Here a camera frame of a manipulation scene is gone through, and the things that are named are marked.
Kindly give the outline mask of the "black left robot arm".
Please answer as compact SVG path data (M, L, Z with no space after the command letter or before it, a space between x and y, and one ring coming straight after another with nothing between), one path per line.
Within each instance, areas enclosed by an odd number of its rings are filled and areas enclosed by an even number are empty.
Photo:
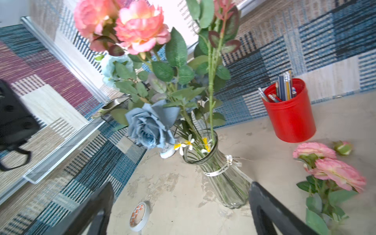
M30 163L32 152L21 146L41 129L33 114L23 104L10 85L1 80L1 151L15 151L26 155L24 163L14 167L1 164L1 171L7 172Z

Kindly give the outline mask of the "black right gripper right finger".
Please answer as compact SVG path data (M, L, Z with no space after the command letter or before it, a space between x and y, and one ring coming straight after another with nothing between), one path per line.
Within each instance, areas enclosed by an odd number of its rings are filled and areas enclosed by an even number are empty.
M317 233L294 215L258 182L249 190L249 203L259 235L316 235Z

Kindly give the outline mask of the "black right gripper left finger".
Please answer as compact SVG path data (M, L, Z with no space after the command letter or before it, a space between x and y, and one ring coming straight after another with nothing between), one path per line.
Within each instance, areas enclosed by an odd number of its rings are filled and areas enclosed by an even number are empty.
M114 201L112 184L106 182L46 235L106 235Z

